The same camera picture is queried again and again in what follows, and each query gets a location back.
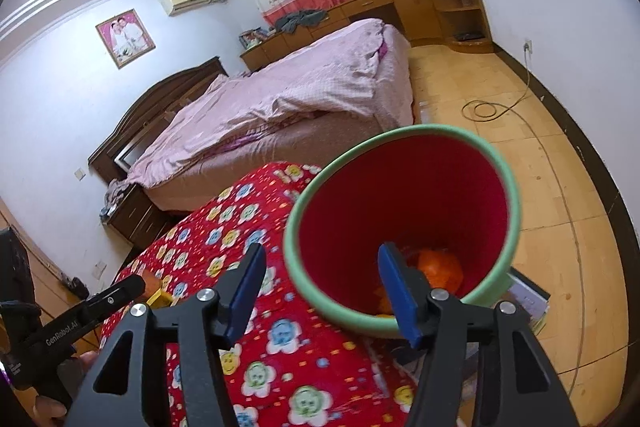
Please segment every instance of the green bucket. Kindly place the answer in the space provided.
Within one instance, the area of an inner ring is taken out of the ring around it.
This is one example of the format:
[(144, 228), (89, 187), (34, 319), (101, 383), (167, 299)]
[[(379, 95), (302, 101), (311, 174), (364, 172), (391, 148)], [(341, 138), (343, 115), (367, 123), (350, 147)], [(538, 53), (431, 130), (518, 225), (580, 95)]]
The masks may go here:
[(511, 169), (464, 129), (426, 124), (373, 137), (324, 168), (287, 221), (284, 257), (300, 295), (327, 320), (372, 337), (399, 337), (379, 317), (378, 247), (455, 253), (458, 297), (492, 306), (510, 287), (520, 235)]

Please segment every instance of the human hand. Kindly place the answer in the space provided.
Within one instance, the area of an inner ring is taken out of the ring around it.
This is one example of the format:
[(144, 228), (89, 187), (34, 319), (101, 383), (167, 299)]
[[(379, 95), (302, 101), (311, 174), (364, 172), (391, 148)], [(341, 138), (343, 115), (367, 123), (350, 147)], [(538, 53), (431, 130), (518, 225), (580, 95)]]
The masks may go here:
[[(82, 363), (82, 372), (86, 374), (98, 358), (98, 352), (88, 351), (80, 355), (79, 358)], [(33, 406), (33, 415), (38, 427), (56, 427), (54, 419), (64, 418), (66, 415), (66, 407), (48, 396), (38, 395), (36, 397), (36, 403)]]

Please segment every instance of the red tablecloth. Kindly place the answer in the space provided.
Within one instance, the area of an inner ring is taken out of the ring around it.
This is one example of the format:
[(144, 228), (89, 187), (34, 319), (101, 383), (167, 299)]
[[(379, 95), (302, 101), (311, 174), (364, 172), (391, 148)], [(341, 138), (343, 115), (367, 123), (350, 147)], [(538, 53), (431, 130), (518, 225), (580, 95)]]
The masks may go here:
[[(118, 280), (146, 268), (174, 297), (186, 298), (213, 286), (251, 243), (261, 243), (268, 268), (252, 320), (233, 349), (220, 353), (240, 427), (400, 426), (413, 397), (410, 378), (382, 341), (319, 317), (287, 276), (284, 226), (318, 171), (277, 162), (251, 172), (151, 245)], [(103, 342), (126, 312), (107, 320)], [(167, 345), (166, 358), (173, 425), (185, 427), (177, 344)]]

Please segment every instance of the silver bolt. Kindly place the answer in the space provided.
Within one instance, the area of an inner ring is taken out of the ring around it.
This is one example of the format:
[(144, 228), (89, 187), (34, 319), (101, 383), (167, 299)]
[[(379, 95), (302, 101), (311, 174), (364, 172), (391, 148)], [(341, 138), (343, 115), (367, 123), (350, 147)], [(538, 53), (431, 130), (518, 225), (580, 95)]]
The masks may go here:
[(204, 288), (204, 290), (200, 290), (198, 293), (196, 293), (196, 297), (198, 298), (198, 301), (207, 302), (210, 301), (215, 296), (215, 294), (216, 292), (211, 288)]
[(507, 315), (513, 315), (516, 312), (516, 306), (509, 301), (502, 301), (500, 303), (500, 311)]
[(131, 307), (131, 315), (134, 317), (142, 317), (146, 313), (146, 305), (144, 304), (134, 304)]
[(434, 288), (431, 290), (431, 298), (436, 301), (446, 301), (449, 298), (449, 292), (444, 288)]

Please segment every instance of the bed headboard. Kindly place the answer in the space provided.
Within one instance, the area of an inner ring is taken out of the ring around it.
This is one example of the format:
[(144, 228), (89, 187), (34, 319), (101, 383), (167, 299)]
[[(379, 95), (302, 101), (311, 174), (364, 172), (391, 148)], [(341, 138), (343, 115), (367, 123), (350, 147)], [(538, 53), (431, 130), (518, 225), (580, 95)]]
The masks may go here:
[(106, 183), (123, 180), (130, 166), (164, 131), (175, 114), (200, 97), (219, 74), (226, 74), (220, 58), (172, 74), (147, 90), (129, 108), (100, 147), (89, 156), (89, 166)]

